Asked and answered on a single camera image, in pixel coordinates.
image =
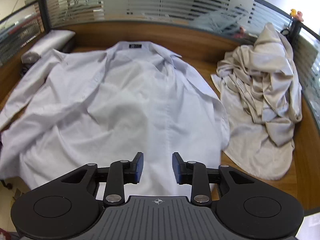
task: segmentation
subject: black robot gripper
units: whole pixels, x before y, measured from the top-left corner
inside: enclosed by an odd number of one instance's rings
[[[192,185],[190,201],[130,196],[126,202],[124,185],[139,183],[143,169],[137,153],[108,168],[86,164],[22,195],[12,222],[26,240],[289,239],[302,223],[294,197],[235,168],[209,169],[179,153],[172,167],[178,184]],[[95,199],[100,182],[106,182],[103,201]],[[218,185],[220,200],[212,201],[209,184]]]

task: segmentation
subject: gray ribbed plate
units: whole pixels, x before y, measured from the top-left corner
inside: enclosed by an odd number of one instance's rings
[[[244,240],[245,238],[224,228],[211,209],[193,206],[186,197],[131,196],[127,204],[107,208],[91,229],[72,239]]]

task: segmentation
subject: tile floor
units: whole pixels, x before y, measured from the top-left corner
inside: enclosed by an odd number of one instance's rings
[[[10,210],[14,203],[13,197],[17,189],[22,193],[26,193],[29,188],[20,178],[7,179],[6,183],[12,183],[13,189],[8,190],[0,183],[0,228],[8,232],[15,232],[16,229],[10,217]]]

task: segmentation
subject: shirt sleeve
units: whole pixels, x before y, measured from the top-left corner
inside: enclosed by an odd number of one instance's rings
[[[50,71],[63,60],[64,54],[51,50],[36,62],[13,90],[7,103],[0,113],[0,130],[2,130],[33,95],[44,84]]]

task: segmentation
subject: folded garment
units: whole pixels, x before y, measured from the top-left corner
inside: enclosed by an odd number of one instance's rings
[[[51,50],[22,78],[0,113],[0,178],[20,176],[33,189],[86,163],[108,167],[144,153],[138,185],[125,195],[190,195],[178,185],[172,153],[218,168],[228,145],[227,113],[180,56],[151,42],[105,51]],[[103,197],[104,187],[97,198]]]
[[[35,45],[21,56],[23,64],[36,63],[50,49],[60,50],[75,36],[75,32],[68,30],[51,30],[42,37]]]
[[[225,153],[262,179],[280,179],[289,169],[294,124],[301,121],[301,86],[292,47],[271,23],[254,46],[225,54],[212,80],[230,123]]]

